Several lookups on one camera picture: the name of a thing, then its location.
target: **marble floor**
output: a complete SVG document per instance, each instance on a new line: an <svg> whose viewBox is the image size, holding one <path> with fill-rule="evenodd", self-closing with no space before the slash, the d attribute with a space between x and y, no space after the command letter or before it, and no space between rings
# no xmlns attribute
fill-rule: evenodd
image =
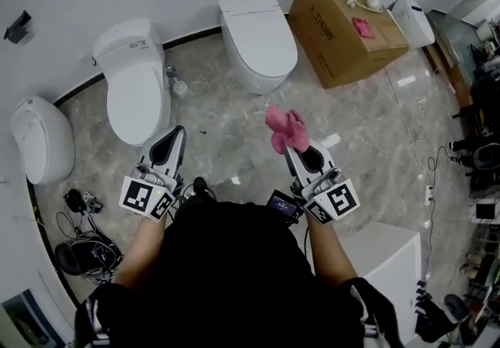
<svg viewBox="0 0 500 348"><path fill-rule="evenodd" d="M296 109L310 137L327 145L336 165L352 179L361 202L334 225L337 233L350 235L371 221L419 231L425 268L430 208L423 205L423 196L433 177L427 158L440 145L462 137L459 122L452 120L458 106L447 80L433 75L424 54L412 50L367 80L325 91L300 46L298 50L298 64L288 79L264 96L246 92L233 79L219 34L166 51L166 62L176 65L191 89L184 99L173 97L171 111L171 124L187 130L180 173L188 184L203 176L219 200L264 204L274 189L288 192L291 175L271 147L264 119L270 104ZM118 207L123 176L130 173L136 151L109 125L106 90L106 82L100 81L61 107L73 127L76 165L65 181L35 189L53 246L66 239L55 214L64 210L63 196L70 188L89 191L102 202L104 209L95 220L122 252L138 224L137 217ZM465 283L457 267L473 225L464 173L440 156L429 266L429 291L438 300L447 292L460 292ZM305 219L292 231L302 245ZM79 300L94 288L88 280L67 278Z"/></svg>

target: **black cable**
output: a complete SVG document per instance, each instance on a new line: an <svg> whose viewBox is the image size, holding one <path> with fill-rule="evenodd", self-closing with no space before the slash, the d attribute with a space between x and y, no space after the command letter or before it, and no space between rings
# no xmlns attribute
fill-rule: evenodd
<svg viewBox="0 0 500 348"><path fill-rule="evenodd" d="M304 256L307 259L307 236L309 234L309 226L305 230L305 235L304 235Z"/></svg>
<svg viewBox="0 0 500 348"><path fill-rule="evenodd" d="M180 194L180 197L185 199L185 194L186 194L186 191L188 190L189 187L192 187L193 185L195 185L195 183L191 183L189 184L187 187L184 187L184 191ZM215 199L215 201L217 202L217 197L216 197L216 194L209 188L207 187L206 188L208 191L210 191L210 193L212 194L212 197Z"/></svg>
<svg viewBox="0 0 500 348"><path fill-rule="evenodd" d="M429 159L427 159L427 166L429 167L429 170L430 171L433 171L434 172L434 182L432 183L432 186L430 187L430 189L434 189L436 187L436 170L438 168L438 163L439 163L439 152L444 149L445 150L445 153L446 153L446 156L451 159L452 157L448 154L448 151L446 150L446 147L444 145L441 145L439 148L437 148L437 152L436 152L436 159L433 158L433 157L430 157Z"/></svg>
<svg viewBox="0 0 500 348"><path fill-rule="evenodd" d="M432 211L430 212L430 234L429 234L429 254L427 255L426 259L426 265L425 265L425 272L423 273L423 277L425 278L425 274L427 273L427 270L429 269L429 259L430 255L432 254L432 231L434 230L434 210L436 209L436 201L434 198L430 198L430 201L434 202L434 205L432 206Z"/></svg>
<svg viewBox="0 0 500 348"><path fill-rule="evenodd" d="M66 220L68 221L68 223L70 223L70 226L71 226L71 229L75 232L75 236L74 237L70 237L69 235L67 235L64 231L63 231L63 228L61 227L61 224L59 223L59 215L62 214ZM78 227L75 226L74 222L73 222L73 219L71 218L71 216L65 212L57 212L55 214L55 222L57 223L57 227L59 227L59 230L69 239L72 239L72 240L76 240L78 238L78 235L80 235L81 233L81 230L80 230L80 227L81 227L81 222L83 220L83 215L80 213L80 223L78 224Z"/></svg>
<svg viewBox="0 0 500 348"><path fill-rule="evenodd" d="M75 232L75 236L74 237L71 237L69 235L67 235L64 231L63 231L63 228L61 227L61 224L59 223L59 215L62 214L64 216L64 218L66 219L66 221L70 224L70 227L73 229L73 231ZM92 250L92 253L95 255L95 257L103 264L103 266L101 268L98 268L98 269L93 269L93 270L90 270L90 271L87 271L83 274L80 275L80 277L85 280L87 278L90 278L91 282L95 285L100 285L101 282L99 282L99 280L108 280L110 279L113 274L114 274L114 271L116 270L116 268L114 267L116 262L118 261L118 258L116 257L116 253L115 251L110 247L108 246L107 244L105 244L101 237L93 230L89 230L89 231L85 231L85 232L82 232L80 227L82 225L82 222L83 222L83 219L84 219L84 215L82 213L80 213L80 223L78 224L78 226L75 226L74 224L74 221L73 219L71 218L71 216L65 212L57 212L55 214L55 222L57 223L57 227L59 227L59 230L70 240L73 241L73 244L78 244L78 243L82 243L82 242L88 242L90 239L99 239L101 241L94 241L95 243L95 246L94 246L94 249ZM100 245L101 247L104 246L104 249L107 249L109 252L111 252L113 255L114 255L114 260L112 262L111 265L109 266L106 266L95 254L95 248L97 245ZM103 276L106 272L109 273L109 277L104 279L104 278L100 278L100 279L93 279L93 277L98 277L98 276Z"/></svg>
<svg viewBox="0 0 500 348"><path fill-rule="evenodd" d="M427 159L427 166L429 167L429 170L434 173L434 181L432 183L432 186L430 189L434 190L436 188L436 172L438 169L438 164L439 164L439 152L444 149L446 156L451 159L450 155L448 154L448 151L446 150L446 147L444 145L441 145L439 148L437 148L436 152L436 159L433 157L430 157ZM432 255L432 231L434 230L434 211L436 210L436 200L434 198L429 198L430 201L434 202L434 205L432 206L432 211L430 212L430 233L429 233L429 254L427 255L426 259L426 266L425 266L425 272L423 273L423 276L425 278L425 274L427 273L427 270L429 270L429 260L430 260L430 255Z"/></svg>

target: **smart toilet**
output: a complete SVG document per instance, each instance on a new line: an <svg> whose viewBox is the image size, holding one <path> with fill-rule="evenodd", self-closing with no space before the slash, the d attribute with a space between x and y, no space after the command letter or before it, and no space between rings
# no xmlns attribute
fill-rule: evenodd
<svg viewBox="0 0 500 348"><path fill-rule="evenodd" d="M70 122L54 105L31 96L14 110L10 129L31 184L49 184L68 177L75 163Z"/></svg>
<svg viewBox="0 0 500 348"><path fill-rule="evenodd" d="M297 46L277 0L219 0L234 76L253 94L270 93L297 64Z"/></svg>
<svg viewBox="0 0 500 348"><path fill-rule="evenodd" d="M170 122L165 53L148 19L110 27L97 40L94 58L108 81L108 118L116 135L144 144Z"/></svg>

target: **cable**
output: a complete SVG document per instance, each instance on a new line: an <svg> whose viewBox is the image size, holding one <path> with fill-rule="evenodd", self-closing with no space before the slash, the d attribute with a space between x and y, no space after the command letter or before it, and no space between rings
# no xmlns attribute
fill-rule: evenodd
<svg viewBox="0 0 500 348"><path fill-rule="evenodd" d="M186 194L186 191L188 190L189 187L192 187L194 185L194 183L191 183L189 184L187 187L184 187L184 191L180 194L180 197L185 199L185 194ZM212 197L215 199L215 201L217 202L217 197L216 197L216 194L209 188L209 187L206 187L206 189L208 191L210 191L210 193L212 194Z"/></svg>
<svg viewBox="0 0 500 348"><path fill-rule="evenodd" d="M307 226L307 229L305 230L305 235L304 235L304 256L307 259L307 236L309 235L309 226Z"/></svg>
<svg viewBox="0 0 500 348"><path fill-rule="evenodd" d="M418 142L423 142L425 143L426 140L426 135L425 135L425 130L423 129L423 122L425 121L425 105L427 104L427 97L419 101L420 104L420 122L416 125L413 126L413 131L416 134L416 141L415 143Z"/></svg>
<svg viewBox="0 0 500 348"><path fill-rule="evenodd" d="M437 183L436 171L438 169L438 164L439 164L439 152L442 149L445 150L446 156L448 158L450 158L450 155L448 154L446 147L444 145L441 145L439 148L437 148L436 159L433 157L430 157L427 159L427 166L429 167L429 170L434 173L434 181L432 183L432 186L430 187L430 189L432 189L432 190L436 189L436 183ZM432 206L432 211L430 212L429 254L427 255L425 272L423 273L424 278L425 278L425 275L427 273L427 270L429 270L430 255L432 255L432 231L434 230L434 211L436 209L436 199L429 198L429 200L434 202L434 205Z"/></svg>
<svg viewBox="0 0 500 348"><path fill-rule="evenodd" d="M62 214L66 220L68 221L68 223L70 223L70 226L71 228L73 229L73 231L75 232L75 236L74 237L70 237L69 235L67 235L64 231L63 231L63 228L61 227L61 224L59 223L59 215ZM59 227L59 230L69 239L72 239L72 240L76 240L78 238L78 235L81 233L81 230L80 230L80 227L81 227L81 222L84 218L84 215L80 213L80 223L78 224L78 227L75 226L74 222L73 222L73 219L71 218L71 216L65 212L57 212L55 214L55 222L57 223L57 227Z"/></svg>
<svg viewBox="0 0 500 348"><path fill-rule="evenodd" d="M430 189L434 189L436 187L436 170L438 168L438 163L439 163L439 152L444 149L445 150L445 153L446 153L446 156L451 159L452 157L448 154L448 151L446 150L446 146L444 145L441 145L439 148L437 148L437 152L436 152L436 159L433 158L433 157L430 157L429 159L427 159L427 166L429 167L429 170L430 171L433 171L434 172L434 181L432 183L432 186L430 187Z"/></svg>
<svg viewBox="0 0 500 348"><path fill-rule="evenodd" d="M347 6L349 6L351 9L354 9L355 6L362 7L365 10L369 10L370 12L374 13L382 13L384 10L383 9L372 9L371 7L365 6L362 3L359 3L358 0L347 0L345 3Z"/></svg>
<svg viewBox="0 0 500 348"><path fill-rule="evenodd" d="M61 224L59 223L59 215L61 215L61 214L64 216L66 221L70 224L70 227L75 232L74 237L67 235L63 231L63 228L61 227ZM97 259L102 264L102 267L86 271L85 273L81 274L80 277L84 280L89 278L94 285L101 285L103 282L107 282L114 275L114 272L116 271L116 263L118 262L119 257L117 256L115 250L110 245L104 243L102 241L102 237L97 232L95 232L94 228L97 227L96 225L93 225L91 223L93 230L81 231L80 227L82 225L83 219L84 219L84 215L82 213L80 213L80 223L78 224L78 226L75 226L74 221L69 214L67 214L65 212L57 212L55 214L55 222L57 223L59 230L68 239L70 239L72 241L70 244L71 246L75 246L78 244L84 244L84 243L94 243L94 248L92 248L91 253L95 257L95 259ZM108 238L110 241L112 241L112 239L108 235L106 235L104 233L102 233L102 234L106 238ZM109 253L109 252L112 253L112 263L110 265L106 265L105 262L103 262L101 260L101 258L99 257L99 253L97 252L97 249L98 249L97 245L100 245L101 248L105 249L105 253Z"/></svg>
<svg viewBox="0 0 500 348"><path fill-rule="evenodd" d="M29 217L24 217L24 216L12 216L12 220L13 221L18 221L18 220L25 220L25 221L33 221L34 223L42 226L45 230L47 230L47 227L45 227L45 224L43 224L41 221L39 220L33 220L33 219L30 219Z"/></svg>
<svg viewBox="0 0 500 348"><path fill-rule="evenodd" d="M425 260L426 265L425 265L425 272L423 273L424 278L427 273L427 270L429 270L429 259L430 255L432 255L432 231L434 230L433 216L434 216L434 210L436 209L436 200L434 198L430 198L429 200L434 202L434 205L432 206L432 211L430 212L429 254L427 255L427 259Z"/></svg>
<svg viewBox="0 0 500 348"><path fill-rule="evenodd" d="M392 84L392 81L391 81L391 78L389 77L389 73L388 73L388 71L387 71L387 70L384 70L384 71L385 71L385 73L386 73L386 75L387 75L387 78L389 79L389 84L391 85L392 91L394 92L394 96L395 96L395 98L396 98L396 102L398 103L399 112L400 112L401 117L402 117L402 119L403 119L403 123L405 123L406 132L408 133L408 136L409 136L410 141L411 141L411 143L412 143L413 154L415 155L416 162L419 164L419 166L420 166L420 167L422 167L424 170L426 170L426 168L424 167L424 165L420 162L420 159L419 159L418 155L416 154L416 147L415 147L416 143L415 143L415 142L413 142L413 140L412 140L412 135L411 135L411 134L410 134L410 132L409 132L409 127L408 127L408 124L406 123L405 115L403 114L403 109L402 109L402 107L401 107L401 103L399 102L398 94L396 94L396 90L394 89L394 85ZM423 110L420 110L420 112L422 113L422 115L423 115L423 117L424 117L424 114L425 114L425 113L424 113L424 111L423 111ZM421 126L421 131L420 131L420 133L423 133L423 120L421 121L420 126Z"/></svg>

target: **toilet lid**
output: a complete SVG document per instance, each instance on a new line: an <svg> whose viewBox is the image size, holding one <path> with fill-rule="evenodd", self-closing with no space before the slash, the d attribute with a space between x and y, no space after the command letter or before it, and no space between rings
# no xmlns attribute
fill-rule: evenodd
<svg viewBox="0 0 500 348"><path fill-rule="evenodd" d="M108 83L112 129L127 144L142 145L155 132L162 115L162 89L155 72L149 65L134 66Z"/></svg>
<svg viewBox="0 0 500 348"><path fill-rule="evenodd" d="M281 77L297 64L297 46L279 7L273 10L223 13L227 29L245 64L264 77Z"/></svg>
<svg viewBox="0 0 500 348"><path fill-rule="evenodd" d="M11 119L12 133L21 149L24 172L32 184L38 184L47 168L47 135L40 118L20 107Z"/></svg>

